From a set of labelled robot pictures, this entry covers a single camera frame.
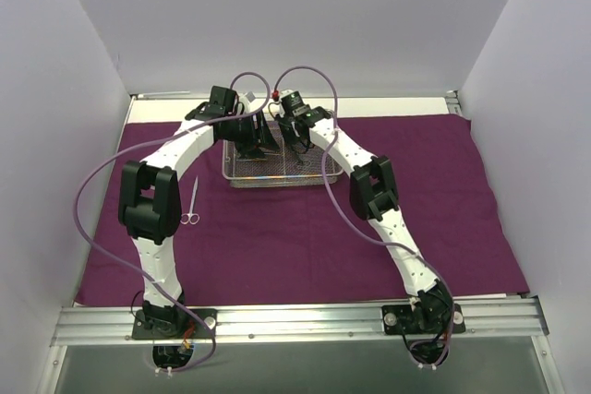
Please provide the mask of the metal mesh instrument tray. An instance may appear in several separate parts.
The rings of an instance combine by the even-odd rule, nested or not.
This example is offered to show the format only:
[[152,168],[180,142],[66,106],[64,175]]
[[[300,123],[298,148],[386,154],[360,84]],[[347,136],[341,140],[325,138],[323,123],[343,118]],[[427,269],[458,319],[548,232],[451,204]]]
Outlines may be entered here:
[[281,147],[278,153],[265,152],[264,159],[240,157],[234,143],[223,143],[222,175],[234,188],[267,188],[286,186],[322,185],[321,159],[323,151],[318,147],[307,153],[309,165],[302,168],[296,157],[286,147],[278,124],[264,114],[271,133]]

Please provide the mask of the steel surgical scissors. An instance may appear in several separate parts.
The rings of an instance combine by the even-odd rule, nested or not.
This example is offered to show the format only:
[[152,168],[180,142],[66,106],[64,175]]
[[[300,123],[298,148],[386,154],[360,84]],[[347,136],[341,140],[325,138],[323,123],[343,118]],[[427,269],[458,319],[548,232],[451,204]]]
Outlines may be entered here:
[[196,176],[192,187],[191,198],[189,200],[188,209],[181,215],[180,223],[182,225],[197,225],[200,220],[200,215],[196,212],[195,205],[199,191],[199,178]]

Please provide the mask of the purple cloth wrap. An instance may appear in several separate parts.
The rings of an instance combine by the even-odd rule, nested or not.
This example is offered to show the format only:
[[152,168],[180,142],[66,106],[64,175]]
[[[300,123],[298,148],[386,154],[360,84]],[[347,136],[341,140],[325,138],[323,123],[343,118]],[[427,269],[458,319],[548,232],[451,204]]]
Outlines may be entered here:
[[[349,118],[341,128],[392,162],[404,220],[454,296],[529,290],[498,216],[470,124],[452,114]],[[333,304],[405,297],[374,231],[349,206],[341,177],[322,185],[234,188],[223,148],[202,154],[180,181],[195,226],[175,234],[176,272],[192,305]]]

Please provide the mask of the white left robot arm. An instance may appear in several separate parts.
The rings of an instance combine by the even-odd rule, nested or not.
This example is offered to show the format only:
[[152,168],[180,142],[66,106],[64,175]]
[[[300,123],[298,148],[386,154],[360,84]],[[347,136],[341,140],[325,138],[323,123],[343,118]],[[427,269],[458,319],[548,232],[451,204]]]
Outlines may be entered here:
[[122,169],[118,219],[139,254],[144,279],[144,321],[165,338],[179,336],[187,324],[184,292],[176,275],[174,235],[182,224],[179,179],[219,140],[250,150],[277,150],[267,136],[263,111],[250,93],[215,88],[210,99],[191,110],[157,150]]

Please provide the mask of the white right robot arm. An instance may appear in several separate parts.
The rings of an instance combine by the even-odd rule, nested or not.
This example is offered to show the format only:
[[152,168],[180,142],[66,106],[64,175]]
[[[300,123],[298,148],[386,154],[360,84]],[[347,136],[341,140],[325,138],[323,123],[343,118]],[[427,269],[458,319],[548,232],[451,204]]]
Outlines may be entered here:
[[387,248],[409,298],[410,320],[415,328],[429,332],[453,319],[454,303],[442,278],[423,258],[406,226],[399,203],[392,163],[364,149],[334,123],[322,107],[285,105],[274,119],[283,137],[322,150],[349,178],[349,204],[355,215],[376,232],[369,241]]

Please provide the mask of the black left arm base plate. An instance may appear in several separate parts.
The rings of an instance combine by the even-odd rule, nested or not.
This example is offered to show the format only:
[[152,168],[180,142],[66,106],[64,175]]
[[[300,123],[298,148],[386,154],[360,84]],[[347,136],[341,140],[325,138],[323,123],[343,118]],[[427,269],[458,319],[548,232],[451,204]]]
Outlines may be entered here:
[[212,308],[192,308],[206,323],[205,329],[193,316],[177,306],[144,306],[135,314],[133,340],[210,339],[215,334],[218,312]]

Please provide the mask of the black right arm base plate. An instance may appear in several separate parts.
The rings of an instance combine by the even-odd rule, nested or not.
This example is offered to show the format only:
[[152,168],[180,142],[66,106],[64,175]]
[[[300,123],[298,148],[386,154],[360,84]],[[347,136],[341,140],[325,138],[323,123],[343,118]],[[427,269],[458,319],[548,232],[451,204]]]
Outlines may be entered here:
[[421,304],[386,304],[380,308],[382,326],[386,335],[437,335],[445,333],[450,321],[454,334],[466,333],[463,309],[459,304],[435,304],[425,309]]

